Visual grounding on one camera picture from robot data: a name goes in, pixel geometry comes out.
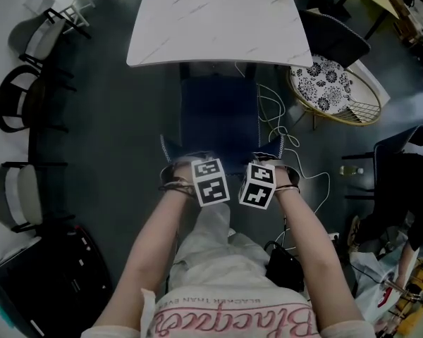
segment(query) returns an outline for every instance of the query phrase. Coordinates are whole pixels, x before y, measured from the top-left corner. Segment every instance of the patterned cushion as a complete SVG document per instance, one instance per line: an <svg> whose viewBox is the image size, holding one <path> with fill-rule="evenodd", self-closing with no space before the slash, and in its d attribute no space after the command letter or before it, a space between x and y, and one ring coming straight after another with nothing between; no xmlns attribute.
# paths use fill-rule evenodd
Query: patterned cushion
<svg viewBox="0 0 423 338"><path fill-rule="evenodd" d="M311 68L291 68L291 82L316 109L328 114L345 110L351 97L350 80L335 61L312 54Z"/></svg>

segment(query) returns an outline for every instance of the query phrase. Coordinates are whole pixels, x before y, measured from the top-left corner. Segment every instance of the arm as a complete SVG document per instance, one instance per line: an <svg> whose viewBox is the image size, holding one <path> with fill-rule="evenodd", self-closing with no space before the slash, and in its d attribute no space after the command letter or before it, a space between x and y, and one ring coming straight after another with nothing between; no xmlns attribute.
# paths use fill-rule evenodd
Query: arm
<svg viewBox="0 0 423 338"><path fill-rule="evenodd" d="M186 176L189 170L180 174ZM181 192L165 193L137 236L118 286L94 325L120 325L140 330L144 306L141 289L158 290L186 199Z"/></svg>
<svg viewBox="0 0 423 338"><path fill-rule="evenodd" d="M401 258L398 263L398 278L396 278L395 281L396 285L401 288L404 288L406 285L407 268L409 268L409 264L414 256L414 253L415 251L412 249L410 242L407 241L406 244L404 244L403 251L401 252Z"/></svg>
<svg viewBox="0 0 423 338"><path fill-rule="evenodd" d="M276 168L277 185L291 184ZM304 270L305 281L320 329L349 320L364 320L346 283L337 253L316 215L294 190L277 194Z"/></svg>

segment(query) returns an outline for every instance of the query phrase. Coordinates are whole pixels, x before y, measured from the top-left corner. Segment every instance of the white cable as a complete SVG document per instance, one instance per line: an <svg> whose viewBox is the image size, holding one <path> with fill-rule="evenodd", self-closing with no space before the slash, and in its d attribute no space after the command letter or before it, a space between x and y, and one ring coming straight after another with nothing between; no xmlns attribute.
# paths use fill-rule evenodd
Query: white cable
<svg viewBox="0 0 423 338"><path fill-rule="evenodd" d="M243 72L238 68L238 66L237 66L237 63L235 62L235 68L238 70L238 72L241 74L241 76L243 76L243 77L245 77L245 75L243 74ZM261 95L260 93L259 93L259 98L261 98L261 99L266 99L266 100L270 100L270 101L273 101L274 103L276 103L277 105L278 105L278 107L279 107L279 111L278 111L278 115L276 115L274 118L270 118L270 119L264 119L264 118L262 118L262 117L260 117L259 116L259 119L260 119L260 121L262 121L262 122L264 122L264 123L267 123L267 122L270 122L270 121L272 121L272 120L277 120L277 126L274 128L274 129L272 129L270 132L269 132L269 135L268 135L268 142L270 142L271 141L271 135L272 134L276 134L276 132L277 133L279 133L280 135L283 135L283 136L287 136L287 138L288 138L288 140L290 140L290 143L295 147L295 148L299 148L300 147L300 143L299 143L299 140L298 140L298 138L296 138L296 137L294 137L293 135L290 135L290 134L288 134L288 130L287 130L287 128L286 128L286 126L285 125L281 125L281 118L282 118L282 116L284 116L285 115L285 113L286 113L286 107L285 107L285 104L283 103L283 100L282 100L282 98L279 96L279 94L277 94L273 89L271 89L271 88L269 88L269 87L267 87L267 86L265 86L265 85L262 85L262 84L257 84L257 86L260 88L260 87L262 87L262 88L265 88L265 89L267 89L267 90L269 90L270 92L272 92L274 95L276 95L276 97L277 97L277 99L278 100L275 100L275 99L272 99L272 98L269 98L269 97L267 97L267 96L263 96L263 95ZM302 175L302 177L304 178L304 179L306 179L306 180L308 180L308 179L313 179L313 178L316 178L316 177L319 177L320 175L327 175L327 178L328 178L328 184L327 184L327 194L326 194L326 198L324 198L324 200L318 205L318 208L317 209L315 209L315 214L317 213L317 211L321 208L321 206L324 204L324 202L329 198L329 194L330 194L330 192L331 192L331 176L327 173L327 172L322 172L322 173L319 173L319 174L316 174L316 175L313 175L313 176L311 176L311 177L306 177L305 176L305 174L304 174L304 171L302 170L302 165L301 165L301 160L299 159L299 155L298 155L298 153L295 151L295 150L293 150L293 149L288 149L288 148L283 148L283 150L286 150L286 151L292 151L293 153L295 153L295 155L296 155L296 159L298 160L298 165L299 165L299 170L300 170L300 173L301 173L301 175ZM284 230L282 233L280 233L280 235L276 238L276 242L287 232L287 230ZM294 247L292 247L292 248L288 248L288 249L286 249L286 250L291 250L291 249L295 249L296 247L294 246Z"/></svg>
<svg viewBox="0 0 423 338"><path fill-rule="evenodd" d="M282 236L289 230L290 230L290 228L287 228L282 233L280 233L280 235L276 238L275 242L277 242L280 238L282 238Z"/></svg>

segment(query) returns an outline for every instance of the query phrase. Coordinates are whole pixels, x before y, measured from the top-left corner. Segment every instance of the white table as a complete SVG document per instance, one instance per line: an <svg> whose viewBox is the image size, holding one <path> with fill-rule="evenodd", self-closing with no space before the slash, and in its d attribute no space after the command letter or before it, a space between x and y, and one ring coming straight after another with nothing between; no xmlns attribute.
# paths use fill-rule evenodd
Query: white table
<svg viewBox="0 0 423 338"><path fill-rule="evenodd" d="M293 0L142 0L127 64L181 61L312 66Z"/></svg>

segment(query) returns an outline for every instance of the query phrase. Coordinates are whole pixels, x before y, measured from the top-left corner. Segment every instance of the bracelet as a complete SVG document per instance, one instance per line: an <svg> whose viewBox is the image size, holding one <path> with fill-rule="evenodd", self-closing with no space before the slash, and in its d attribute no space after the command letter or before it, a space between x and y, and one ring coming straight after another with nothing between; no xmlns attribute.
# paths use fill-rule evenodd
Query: bracelet
<svg viewBox="0 0 423 338"><path fill-rule="evenodd" d="M161 190L162 192L167 192L168 190L175 190L176 192L184 193L188 195L190 198L195 198L194 194L190 192L190 189L188 187L182 187L180 185L168 185L168 186L161 186L158 188L158 190Z"/></svg>
<svg viewBox="0 0 423 338"><path fill-rule="evenodd" d="M296 189L299 194L301 194L301 190L296 184L289 184L289 185L281 185L280 187L276 188L276 192L283 192L284 190L292 190Z"/></svg>

